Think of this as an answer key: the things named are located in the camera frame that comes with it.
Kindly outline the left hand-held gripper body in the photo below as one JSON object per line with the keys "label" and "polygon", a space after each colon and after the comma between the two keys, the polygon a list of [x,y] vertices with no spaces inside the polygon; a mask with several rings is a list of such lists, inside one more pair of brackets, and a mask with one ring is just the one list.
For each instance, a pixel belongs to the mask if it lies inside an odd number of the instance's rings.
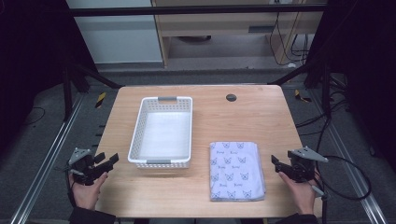
{"label": "left hand-held gripper body", "polygon": [[97,166],[100,164],[94,163],[94,157],[90,149],[75,148],[68,161],[68,168],[77,183],[90,186],[103,174],[98,171]]}

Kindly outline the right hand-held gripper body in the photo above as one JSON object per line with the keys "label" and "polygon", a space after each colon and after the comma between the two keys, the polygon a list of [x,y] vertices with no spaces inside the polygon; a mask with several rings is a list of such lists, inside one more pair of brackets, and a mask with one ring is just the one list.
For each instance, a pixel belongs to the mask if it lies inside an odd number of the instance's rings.
{"label": "right hand-held gripper body", "polygon": [[289,150],[288,157],[291,166],[288,177],[297,183],[314,179],[317,161],[329,161],[310,147]]}

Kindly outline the person's left hand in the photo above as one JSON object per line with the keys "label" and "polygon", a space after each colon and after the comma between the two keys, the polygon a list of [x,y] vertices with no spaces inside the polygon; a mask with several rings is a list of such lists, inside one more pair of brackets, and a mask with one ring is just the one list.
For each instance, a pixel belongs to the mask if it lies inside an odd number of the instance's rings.
{"label": "person's left hand", "polygon": [[106,182],[108,173],[103,173],[94,183],[90,186],[85,186],[77,183],[72,175],[68,176],[70,181],[70,189],[73,192],[73,198],[76,206],[88,210],[95,210],[95,206],[99,200],[100,189]]}

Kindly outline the person's right hand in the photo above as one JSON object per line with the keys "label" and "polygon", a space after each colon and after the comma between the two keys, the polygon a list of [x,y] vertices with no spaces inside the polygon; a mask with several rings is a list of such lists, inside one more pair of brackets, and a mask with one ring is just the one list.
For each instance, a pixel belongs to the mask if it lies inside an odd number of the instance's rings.
{"label": "person's right hand", "polygon": [[314,215],[316,192],[313,187],[316,183],[312,181],[297,183],[282,172],[279,172],[278,175],[288,186],[297,213],[299,215]]}

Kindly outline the folded light patterned towel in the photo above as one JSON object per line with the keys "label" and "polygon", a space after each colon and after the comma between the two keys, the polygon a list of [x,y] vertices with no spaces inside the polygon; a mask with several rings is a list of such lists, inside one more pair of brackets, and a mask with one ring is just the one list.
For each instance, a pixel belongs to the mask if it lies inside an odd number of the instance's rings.
{"label": "folded light patterned towel", "polygon": [[254,142],[210,144],[210,200],[255,202],[265,198],[259,149]]}

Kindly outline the yellow black striped tape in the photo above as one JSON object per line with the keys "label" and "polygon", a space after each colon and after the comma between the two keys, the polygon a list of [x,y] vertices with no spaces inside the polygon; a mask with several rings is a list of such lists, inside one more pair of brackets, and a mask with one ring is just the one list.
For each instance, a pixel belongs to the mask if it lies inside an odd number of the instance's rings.
{"label": "yellow black striped tape", "polygon": [[95,107],[95,108],[101,107],[103,101],[105,100],[105,97],[106,97],[106,92],[101,92],[101,93],[99,94],[98,98],[97,98],[97,101],[96,101],[94,107]]}
{"label": "yellow black striped tape", "polygon": [[311,103],[312,102],[311,98],[303,97],[299,90],[295,90],[294,91],[294,97],[295,97],[295,99],[303,101],[303,102],[306,102],[306,103]]}

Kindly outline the white perforated plastic basket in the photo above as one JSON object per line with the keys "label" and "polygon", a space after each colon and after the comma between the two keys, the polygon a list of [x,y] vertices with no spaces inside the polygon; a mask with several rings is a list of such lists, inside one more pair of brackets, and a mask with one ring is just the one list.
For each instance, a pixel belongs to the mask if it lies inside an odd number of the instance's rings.
{"label": "white perforated plastic basket", "polygon": [[128,162],[140,169],[190,167],[193,100],[189,96],[141,100]]}

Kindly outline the black metal stand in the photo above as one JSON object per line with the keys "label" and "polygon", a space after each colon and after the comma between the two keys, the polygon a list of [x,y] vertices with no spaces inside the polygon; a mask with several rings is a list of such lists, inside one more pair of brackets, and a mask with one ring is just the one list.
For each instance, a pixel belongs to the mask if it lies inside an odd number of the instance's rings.
{"label": "black metal stand", "polygon": [[327,118],[332,116],[330,106],[330,79],[331,79],[331,68],[326,62],[308,62],[285,76],[269,82],[269,85],[281,86],[288,80],[299,76],[302,73],[307,73],[307,77],[304,80],[304,85],[310,89],[316,87],[321,82],[321,108]]}
{"label": "black metal stand", "polygon": [[87,92],[90,84],[85,76],[92,77],[95,80],[105,84],[111,89],[120,89],[121,84],[115,83],[98,72],[91,70],[81,64],[67,63],[62,71],[62,79],[64,84],[64,121],[67,121],[73,111],[71,84],[74,84],[78,92]]}

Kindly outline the white cabinet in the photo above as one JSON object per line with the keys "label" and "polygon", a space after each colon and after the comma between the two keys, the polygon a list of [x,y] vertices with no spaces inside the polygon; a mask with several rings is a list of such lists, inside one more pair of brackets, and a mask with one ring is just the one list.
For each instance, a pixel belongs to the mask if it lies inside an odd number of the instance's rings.
{"label": "white cabinet", "polygon": [[[151,7],[150,0],[66,0],[71,9]],[[161,63],[154,17],[75,17],[96,64]]]}

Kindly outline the light wooden desk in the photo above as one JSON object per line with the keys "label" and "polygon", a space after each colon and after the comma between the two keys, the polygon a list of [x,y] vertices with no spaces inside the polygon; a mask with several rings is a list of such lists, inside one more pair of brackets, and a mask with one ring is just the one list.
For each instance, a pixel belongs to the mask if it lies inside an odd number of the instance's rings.
{"label": "light wooden desk", "polygon": [[[155,7],[321,4],[327,0],[150,0]],[[321,21],[319,12],[157,15],[155,21],[163,47],[176,36],[266,35],[278,63],[291,59],[297,35],[313,35]]]}

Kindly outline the aluminium floor rail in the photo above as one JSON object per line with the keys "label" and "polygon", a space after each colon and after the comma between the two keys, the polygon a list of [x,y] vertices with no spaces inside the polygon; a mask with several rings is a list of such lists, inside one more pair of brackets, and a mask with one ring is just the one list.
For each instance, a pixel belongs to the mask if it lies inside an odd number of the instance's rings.
{"label": "aluminium floor rail", "polygon": [[372,185],[369,182],[368,176],[363,170],[353,161],[351,155],[347,151],[346,145],[335,126],[332,124],[332,119],[328,118],[324,109],[321,106],[319,94],[316,91],[307,91],[311,96],[312,102],[315,105],[320,115],[323,115],[323,127],[320,131],[320,138],[318,140],[316,150],[319,150],[322,135],[327,133],[333,144],[336,155],[334,160],[340,160],[343,163],[346,175],[349,182],[354,189],[355,196],[350,196],[350,201],[360,202],[363,210],[369,218],[371,224],[389,224],[382,209],[380,208],[375,196],[372,193]]}
{"label": "aluminium floor rail", "polygon": [[55,136],[45,159],[41,163],[41,166],[39,167],[32,184],[27,190],[17,210],[13,214],[9,224],[25,224],[64,145],[64,141],[77,118],[84,99],[84,95],[78,94],[76,101],[72,104],[72,111],[69,118],[62,123],[62,126],[57,132],[57,135]]}

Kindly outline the black horizontal frame bar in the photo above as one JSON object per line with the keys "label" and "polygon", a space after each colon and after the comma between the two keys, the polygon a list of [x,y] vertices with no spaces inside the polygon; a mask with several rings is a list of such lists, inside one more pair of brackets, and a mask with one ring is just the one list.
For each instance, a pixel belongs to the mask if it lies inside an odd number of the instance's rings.
{"label": "black horizontal frame bar", "polygon": [[326,4],[290,5],[242,5],[242,6],[184,6],[184,7],[114,7],[114,8],[73,8],[67,13],[74,17],[94,16],[143,16],[143,15],[183,15],[218,13],[270,13],[270,12],[317,12],[325,11]]}

